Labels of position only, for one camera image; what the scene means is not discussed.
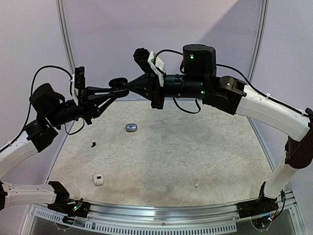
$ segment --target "marble-patterned surface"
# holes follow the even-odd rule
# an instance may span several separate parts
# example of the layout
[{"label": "marble-patterned surface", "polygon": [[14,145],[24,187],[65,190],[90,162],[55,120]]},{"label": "marble-patterned surface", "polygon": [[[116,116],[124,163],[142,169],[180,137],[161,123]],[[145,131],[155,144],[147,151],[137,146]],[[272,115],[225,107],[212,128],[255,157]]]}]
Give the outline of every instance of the marble-patterned surface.
[{"label": "marble-patterned surface", "polygon": [[[194,102],[180,103],[196,110]],[[73,198],[126,205],[191,206],[257,197],[271,171],[248,120],[201,107],[190,115],[171,101],[163,110],[146,101],[115,102],[67,138],[49,180],[60,181]],[[138,130],[127,133],[127,123]],[[95,173],[104,175],[102,186],[94,185]]]}]

